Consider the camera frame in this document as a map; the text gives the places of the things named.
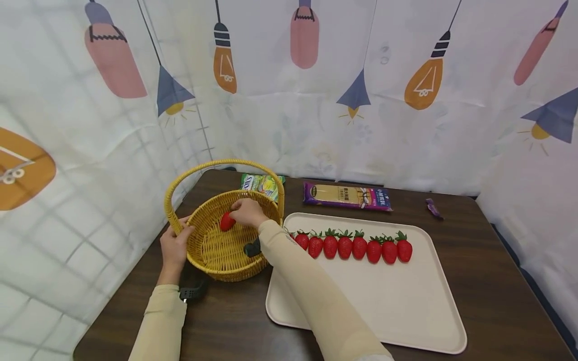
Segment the woven basket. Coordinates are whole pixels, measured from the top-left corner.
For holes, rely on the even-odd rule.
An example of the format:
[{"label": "woven basket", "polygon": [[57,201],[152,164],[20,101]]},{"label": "woven basket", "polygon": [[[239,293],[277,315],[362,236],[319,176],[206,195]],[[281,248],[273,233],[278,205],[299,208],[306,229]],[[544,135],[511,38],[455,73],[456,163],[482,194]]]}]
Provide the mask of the woven basket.
[{"label": "woven basket", "polygon": [[183,227],[172,205],[172,196],[177,186],[186,177],[204,168],[232,163],[253,166],[269,174],[275,180],[279,189],[279,206],[262,193],[238,189],[212,197],[191,214],[191,217],[187,220],[187,225],[195,227],[195,231],[187,242],[187,259],[193,266],[215,280],[225,282],[246,280],[262,271],[267,265],[267,261],[263,254],[249,258],[243,252],[245,244],[252,243],[257,239],[258,232],[256,229],[235,224],[229,231],[222,232],[219,227],[221,217],[224,213],[231,211],[231,205],[238,199],[252,198],[259,202],[267,217],[282,225],[285,190],[279,177],[270,169],[255,162],[241,159],[223,159],[198,165],[181,174],[167,189],[165,195],[166,216],[171,227],[178,235],[183,230]]}]

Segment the beige tray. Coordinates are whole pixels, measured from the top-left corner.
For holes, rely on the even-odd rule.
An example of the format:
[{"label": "beige tray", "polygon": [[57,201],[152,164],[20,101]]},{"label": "beige tray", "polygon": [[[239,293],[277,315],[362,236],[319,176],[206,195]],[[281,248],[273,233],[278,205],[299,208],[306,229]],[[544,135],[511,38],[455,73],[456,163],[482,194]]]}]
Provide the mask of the beige tray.
[{"label": "beige tray", "polygon": [[[355,260],[317,258],[381,342],[429,351],[457,354],[468,343],[442,265],[430,236],[421,228],[360,219],[293,213],[284,226],[290,231],[327,228],[363,229],[365,239],[382,233],[407,234],[413,246],[410,262],[393,265],[383,259],[371,264]],[[265,307],[279,325],[310,330],[305,316],[283,280],[273,269]]]}]

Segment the arm sleeve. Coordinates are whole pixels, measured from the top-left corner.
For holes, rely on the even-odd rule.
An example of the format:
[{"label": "arm sleeve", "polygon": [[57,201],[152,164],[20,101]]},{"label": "arm sleeve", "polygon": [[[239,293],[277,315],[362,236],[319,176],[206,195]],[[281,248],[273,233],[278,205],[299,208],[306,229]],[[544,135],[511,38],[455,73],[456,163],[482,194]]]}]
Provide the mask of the arm sleeve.
[{"label": "arm sleeve", "polygon": [[128,360],[179,361],[186,313],[187,305],[180,300],[177,285],[156,286]]},{"label": "arm sleeve", "polygon": [[392,360],[329,275],[275,221],[261,224],[259,239],[263,255],[287,282],[326,361],[363,356]]}]

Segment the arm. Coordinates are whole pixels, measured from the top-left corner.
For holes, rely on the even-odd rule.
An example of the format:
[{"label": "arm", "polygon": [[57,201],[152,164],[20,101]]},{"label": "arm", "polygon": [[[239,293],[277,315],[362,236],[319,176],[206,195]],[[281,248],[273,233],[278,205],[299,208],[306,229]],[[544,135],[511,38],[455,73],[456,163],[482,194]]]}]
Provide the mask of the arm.
[{"label": "arm", "polygon": [[376,356],[368,360],[392,360],[329,275],[275,221],[263,215],[257,202],[242,199],[233,208],[239,210],[231,217],[259,229],[263,254],[287,282],[326,361],[355,361],[369,355]]},{"label": "arm", "polygon": [[162,270],[150,296],[129,361],[178,361],[181,329],[187,305],[179,298],[179,278],[187,256],[192,228],[184,225],[178,236],[169,229],[161,237]]}]

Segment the printed fabric backdrop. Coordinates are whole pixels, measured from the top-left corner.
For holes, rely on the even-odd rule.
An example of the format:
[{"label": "printed fabric backdrop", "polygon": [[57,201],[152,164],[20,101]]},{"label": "printed fabric backdrop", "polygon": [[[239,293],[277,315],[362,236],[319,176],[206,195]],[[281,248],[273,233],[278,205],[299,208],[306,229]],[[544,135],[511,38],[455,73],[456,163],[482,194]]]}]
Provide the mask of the printed fabric backdrop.
[{"label": "printed fabric backdrop", "polygon": [[229,157],[480,195],[578,337],[576,19],[575,0],[0,0],[0,349],[69,359],[169,183]]}]

